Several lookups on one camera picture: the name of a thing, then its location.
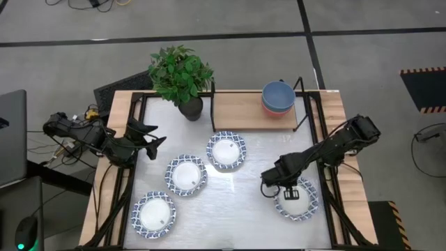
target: floor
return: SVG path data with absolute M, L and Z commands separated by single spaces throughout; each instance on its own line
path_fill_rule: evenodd
M 85 0 L 70 2 L 88 7 Z M 108 13 L 73 10 L 67 0 L 55 6 L 3 0 L 0 93 L 26 89 L 28 129 L 40 130 L 50 114 L 82 113 L 95 102 L 95 88 L 145 70 L 150 53 L 180 44 L 209 62 L 219 89 L 259 89 L 298 76 L 308 89 L 339 89 L 347 116 L 368 115 L 382 132 L 358 156 L 368 199 L 397 203 L 414 249 L 444 250 L 446 182 L 416 170 L 410 141 L 446 116 L 421 115 L 399 71 L 446 66 L 445 27 L 443 0 L 133 0 Z M 41 144 L 50 140 L 29 135 L 30 147 Z M 418 144 L 415 155 L 427 172 L 446 175 L 445 150 L 438 146 Z M 29 154 L 36 162 L 50 157 Z M 95 157 L 86 161 L 94 164 Z M 89 173 L 81 165 L 60 170 Z M 45 197 L 54 192 L 46 188 Z M 67 194 L 53 203 L 66 209 L 45 214 L 45 246 L 73 248 L 87 198 Z

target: bowl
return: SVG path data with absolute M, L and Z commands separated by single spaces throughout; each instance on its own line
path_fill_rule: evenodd
M 281 118 L 281 117 L 285 116 L 285 114 L 287 114 L 291 110 L 291 109 L 288 109 L 285 112 L 273 112 L 270 109 L 268 109 L 263 102 L 262 102 L 262 107 L 268 116 L 275 117 L 275 118 Z
M 262 101 L 274 112 L 284 112 L 294 105 L 294 90 L 285 82 L 266 84 L 262 90 Z

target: plate with blue pattern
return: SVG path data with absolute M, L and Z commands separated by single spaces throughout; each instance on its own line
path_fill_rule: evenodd
M 310 219 L 318 210 L 318 195 L 313 184 L 303 177 L 298 178 L 298 185 L 293 187 L 299 192 L 299 199 L 285 200 L 284 193 L 279 192 L 274 196 L 274 204 L 277 212 L 293 221 Z
M 219 132 L 209 139 L 206 154 L 214 167 L 234 169 L 245 161 L 245 140 L 234 132 Z
M 165 192 L 152 191 L 142 197 L 132 210 L 132 226 L 144 238 L 167 234 L 176 218 L 175 205 Z
M 203 187 L 208 180 L 208 172 L 201 158 L 182 154 L 167 165 L 164 180 L 170 191 L 176 195 L 188 196 Z

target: small wooden shelf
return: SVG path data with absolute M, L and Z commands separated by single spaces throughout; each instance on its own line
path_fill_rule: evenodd
M 216 93 L 216 130 L 294 129 L 298 126 L 295 107 L 282 118 L 268 116 L 261 104 L 262 93 Z

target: white tabletop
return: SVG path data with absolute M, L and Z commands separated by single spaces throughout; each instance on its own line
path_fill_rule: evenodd
M 274 167 L 280 155 L 304 151 L 312 146 L 308 119 L 297 132 L 238 131 L 245 139 L 247 155 L 244 163 L 232 172 L 219 172 L 206 156 L 206 145 L 214 132 L 210 122 L 210 98 L 204 98 L 198 121 L 188 121 L 172 102 L 149 98 L 144 124 L 159 128 L 153 132 L 167 139 L 158 148 L 156 160 L 149 160 L 146 150 L 139 152 L 135 173 L 133 204 L 149 191 L 166 192 L 174 201 L 176 221 L 172 230 L 159 239 L 145 239 L 136 233 L 130 221 L 125 232 L 125 248 L 195 248 L 195 249 L 254 249 L 254 248 L 330 248 L 328 226 L 323 208 L 321 187 L 316 164 L 310 164 L 302 177 L 312 182 L 318 191 L 319 208 L 313 217 L 294 222 L 281 216 L 272 199 L 260 193 L 261 172 Z M 298 120 L 305 116 L 303 99 L 297 98 Z M 167 165 L 180 154 L 200 157 L 208 172 L 207 184 L 191 197 L 179 197 L 164 182 Z M 265 188 L 272 194 L 274 188 Z

